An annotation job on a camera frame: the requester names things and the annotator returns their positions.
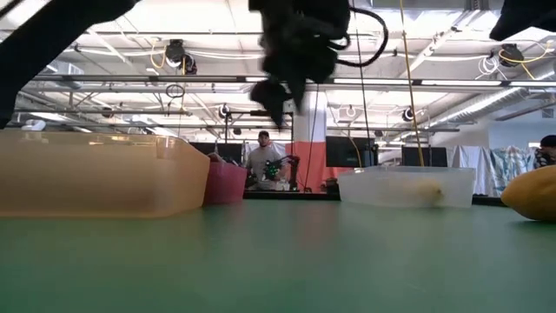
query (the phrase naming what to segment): yellow cable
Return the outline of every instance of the yellow cable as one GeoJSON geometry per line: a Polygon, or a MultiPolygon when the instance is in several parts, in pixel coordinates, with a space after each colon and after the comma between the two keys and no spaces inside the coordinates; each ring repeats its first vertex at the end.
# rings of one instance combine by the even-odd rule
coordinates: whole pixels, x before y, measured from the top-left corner
{"type": "Polygon", "coordinates": [[[362,169],[363,168],[363,163],[361,162],[361,154],[359,153],[359,149],[357,148],[357,144],[355,144],[354,139],[352,139],[350,136],[347,136],[347,138],[349,138],[349,140],[351,141],[351,143],[355,147],[355,152],[357,152],[357,160],[359,161],[359,168],[362,169]]]}
{"type": "Polygon", "coordinates": [[[514,62],[514,63],[519,63],[519,64],[531,63],[531,62],[539,61],[540,59],[544,58],[544,57],[546,56],[546,53],[548,53],[548,48],[550,48],[550,43],[547,43],[547,44],[546,44],[545,53],[543,53],[542,56],[540,56],[540,57],[535,57],[535,58],[533,58],[533,59],[531,59],[531,60],[526,60],[526,61],[512,60],[512,59],[509,58],[509,57],[504,57],[504,56],[502,56],[502,52],[504,52],[504,50],[498,51],[498,56],[499,56],[500,58],[506,60],[506,61],[509,61],[509,62],[514,62]]]}
{"type": "MultiPolygon", "coordinates": [[[[155,52],[155,43],[152,44],[153,46],[153,50],[152,52],[155,52]]],[[[166,47],[164,47],[164,52],[162,53],[162,63],[160,65],[156,64],[155,62],[155,54],[151,53],[150,54],[150,62],[153,64],[154,67],[156,67],[157,69],[161,69],[164,67],[164,64],[166,63],[166,47]]]]}
{"type": "Polygon", "coordinates": [[[421,167],[425,167],[425,158],[423,157],[423,149],[420,146],[420,138],[419,138],[419,128],[417,126],[417,115],[415,114],[415,100],[414,100],[414,88],[412,86],[412,81],[411,81],[411,67],[409,66],[409,51],[407,48],[407,34],[406,34],[406,25],[405,25],[405,16],[403,13],[403,0],[400,0],[400,13],[401,13],[401,28],[403,29],[402,31],[402,37],[403,37],[403,45],[404,45],[404,50],[405,50],[405,55],[406,55],[406,68],[407,68],[407,80],[409,82],[409,97],[411,99],[411,113],[413,114],[414,118],[413,118],[413,124],[414,124],[414,129],[415,129],[415,135],[417,136],[417,147],[419,150],[419,161],[420,161],[420,166],[421,167]]]}
{"type": "Polygon", "coordinates": [[[532,80],[537,80],[537,78],[535,78],[535,77],[533,76],[533,74],[531,74],[531,72],[530,72],[529,69],[525,66],[524,63],[522,63],[521,66],[523,67],[523,70],[525,70],[525,73],[527,73],[527,75],[528,75],[532,80]]]}

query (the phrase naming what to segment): black cable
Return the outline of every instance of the black cable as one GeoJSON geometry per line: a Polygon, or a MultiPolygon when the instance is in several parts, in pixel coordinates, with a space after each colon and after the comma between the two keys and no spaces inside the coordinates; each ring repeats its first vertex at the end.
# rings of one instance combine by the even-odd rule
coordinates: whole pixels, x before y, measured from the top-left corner
{"type": "Polygon", "coordinates": [[[313,114],[313,130],[311,131],[311,144],[309,145],[309,158],[307,162],[307,175],[305,176],[305,186],[303,186],[303,192],[307,190],[307,182],[309,179],[309,170],[311,169],[311,154],[313,153],[313,139],[314,139],[314,124],[316,123],[316,113],[319,108],[319,88],[320,85],[316,85],[316,98],[314,100],[314,114],[313,114]]]}
{"type": "Polygon", "coordinates": [[[23,0],[11,0],[0,10],[0,19],[3,19],[6,14],[10,13],[11,10],[14,10],[22,2],[23,0]]]}
{"type": "MultiPolygon", "coordinates": [[[[376,53],[374,53],[374,56],[371,57],[370,59],[368,59],[366,62],[364,62],[364,63],[361,62],[361,51],[359,53],[359,63],[353,63],[353,62],[349,62],[349,61],[345,61],[345,60],[341,60],[341,59],[338,59],[338,61],[337,61],[338,64],[346,65],[346,66],[349,66],[349,67],[364,68],[364,67],[367,67],[368,65],[370,65],[372,62],[376,61],[379,57],[381,57],[382,52],[384,52],[384,49],[386,48],[386,46],[388,44],[388,27],[386,26],[386,22],[384,22],[382,17],[380,17],[378,14],[373,13],[371,11],[355,8],[354,7],[354,0],[352,0],[352,6],[349,9],[352,12],[361,13],[361,14],[366,15],[368,17],[374,18],[375,20],[377,20],[382,25],[382,31],[384,32],[384,38],[382,39],[381,46],[376,51],[376,53]]],[[[361,45],[359,44],[359,31],[356,31],[355,35],[357,37],[357,46],[360,47],[361,45]]]]}
{"type": "MultiPolygon", "coordinates": [[[[351,2],[352,2],[352,5],[355,6],[355,4],[354,4],[355,0],[351,0],[351,2]]],[[[382,21],[381,24],[385,28],[386,32],[384,33],[384,39],[385,40],[382,42],[381,48],[377,51],[377,54],[379,52],[382,53],[382,51],[384,50],[384,47],[386,47],[386,43],[388,41],[388,29],[386,28],[386,24],[384,23],[382,18],[379,17],[379,19],[380,19],[380,21],[382,21]]],[[[362,56],[361,56],[361,43],[359,41],[359,29],[357,27],[355,27],[355,38],[357,40],[357,53],[359,54],[359,62],[361,62],[361,58],[362,58],[362,56]]],[[[371,132],[368,129],[367,99],[365,97],[365,83],[363,82],[363,68],[362,67],[359,68],[359,72],[360,72],[360,75],[361,75],[361,91],[363,93],[363,112],[365,113],[365,127],[367,128],[367,144],[368,144],[368,148],[369,148],[369,151],[370,151],[371,147],[372,147],[371,132]]]]}

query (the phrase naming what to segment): white t-shirt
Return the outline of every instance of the white t-shirt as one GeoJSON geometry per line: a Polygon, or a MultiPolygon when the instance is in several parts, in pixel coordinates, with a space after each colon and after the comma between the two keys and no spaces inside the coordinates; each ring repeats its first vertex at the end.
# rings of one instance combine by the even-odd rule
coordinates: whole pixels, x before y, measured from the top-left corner
{"type": "MultiPolygon", "coordinates": [[[[257,180],[262,182],[264,178],[264,170],[266,169],[267,161],[273,162],[280,160],[280,154],[272,149],[270,146],[264,148],[259,147],[253,150],[248,157],[247,168],[252,169],[253,173],[257,176],[257,180]]],[[[273,189],[272,186],[260,186],[263,189],[273,189]]]]}

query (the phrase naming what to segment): orange plastic bin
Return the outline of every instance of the orange plastic bin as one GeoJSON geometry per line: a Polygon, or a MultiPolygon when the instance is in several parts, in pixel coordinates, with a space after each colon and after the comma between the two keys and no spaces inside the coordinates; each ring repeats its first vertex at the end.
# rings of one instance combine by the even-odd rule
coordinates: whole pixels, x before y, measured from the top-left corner
{"type": "Polygon", "coordinates": [[[203,205],[240,203],[246,179],[246,169],[231,163],[211,162],[203,205]]]}

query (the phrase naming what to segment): white plastic bin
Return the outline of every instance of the white plastic bin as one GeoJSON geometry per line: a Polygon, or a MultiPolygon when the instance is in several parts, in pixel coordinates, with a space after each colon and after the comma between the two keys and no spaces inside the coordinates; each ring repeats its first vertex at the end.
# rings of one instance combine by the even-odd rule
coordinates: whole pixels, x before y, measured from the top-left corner
{"type": "Polygon", "coordinates": [[[369,167],[340,174],[341,200],[380,207],[470,208],[474,169],[369,167]]]}

